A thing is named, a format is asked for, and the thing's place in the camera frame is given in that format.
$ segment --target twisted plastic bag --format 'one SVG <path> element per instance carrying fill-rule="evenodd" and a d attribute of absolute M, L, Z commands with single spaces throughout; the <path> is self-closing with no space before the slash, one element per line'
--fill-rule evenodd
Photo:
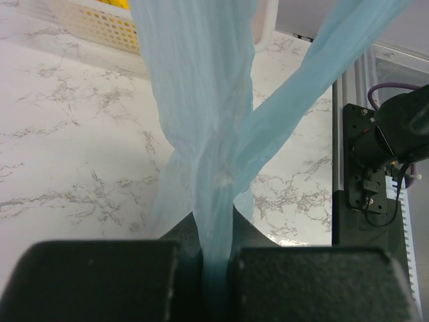
<path fill-rule="evenodd" d="M 175 151 L 147 229 L 159 237 L 193 211 L 204 289 L 223 307 L 235 197 L 251 216 L 251 181 L 303 114 L 411 0 L 340 0 L 301 67 L 252 111 L 255 0 L 129 0 L 162 130 Z"/>

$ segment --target marble countertop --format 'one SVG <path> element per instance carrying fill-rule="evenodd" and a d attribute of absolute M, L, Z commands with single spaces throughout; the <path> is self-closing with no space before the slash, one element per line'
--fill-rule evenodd
<path fill-rule="evenodd" d="M 172 153 L 139 56 L 16 7 L 0 1 L 0 290 L 38 241 L 142 238 Z M 253 63 L 255 107 L 309 45 L 273 34 Z M 331 163 L 327 91 L 254 180 L 256 227 L 282 245 L 330 244 Z"/>

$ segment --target purple cable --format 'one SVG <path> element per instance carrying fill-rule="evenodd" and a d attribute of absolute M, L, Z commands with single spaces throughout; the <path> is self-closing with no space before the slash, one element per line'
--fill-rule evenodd
<path fill-rule="evenodd" d="M 371 106 L 374 108 L 374 110 L 378 110 L 379 106 L 374 101 L 373 93 L 378 89 L 409 89 L 411 91 L 415 91 L 416 89 L 420 89 L 420 86 L 412 85 L 412 84 L 406 84 L 406 83 L 381 83 L 378 85 L 375 85 L 371 87 L 368 91 L 368 101 L 371 104 Z M 415 175 L 417 175 L 417 166 L 415 163 L 411 165 L 411 175 L 408 180 L 405 180 L 405 188 L 410 188 L 416 181 Z"/>

